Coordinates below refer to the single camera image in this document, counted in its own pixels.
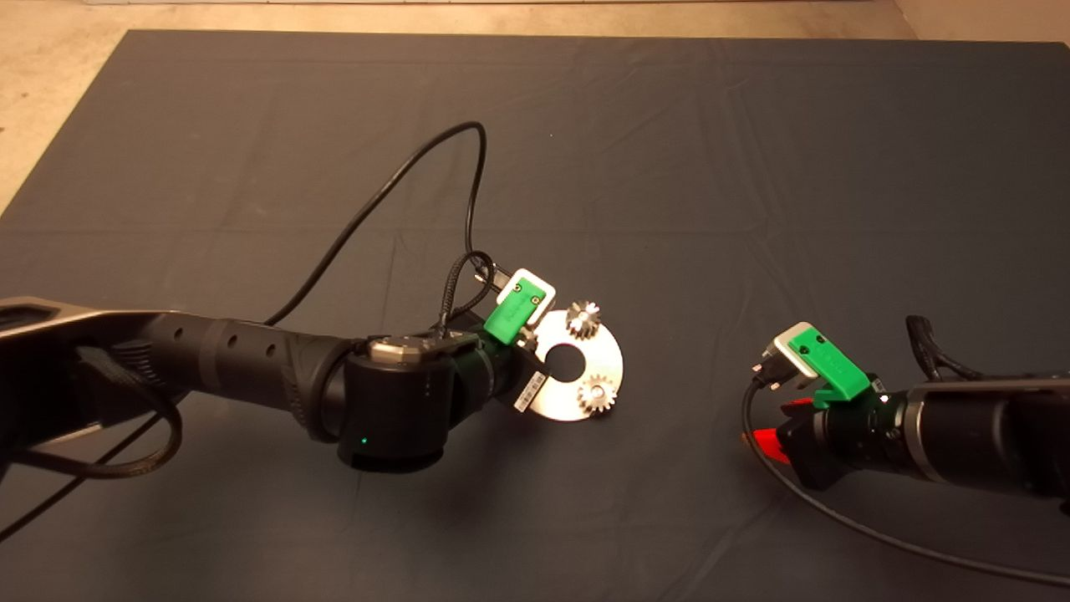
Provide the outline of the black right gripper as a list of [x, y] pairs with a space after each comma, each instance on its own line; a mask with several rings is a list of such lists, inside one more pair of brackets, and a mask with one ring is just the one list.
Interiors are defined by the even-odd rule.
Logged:
[[813, 399], [780, 406], [786, 422], [750, 431], [761, 454], [788, 462], [807, 489], [825, 491], [849, 473], [871, 470], [910, 476], [904, 438], [906, 393], [868, 391], [819, 410]]

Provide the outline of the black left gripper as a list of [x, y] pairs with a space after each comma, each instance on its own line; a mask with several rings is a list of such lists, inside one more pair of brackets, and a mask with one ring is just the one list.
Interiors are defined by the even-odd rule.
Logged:
[[479, 335], [479, 351], [489, 365], [486, 401], [524, 414], [549, 381], [549, 367], [535, 352], [506, 345], [489, 334]]

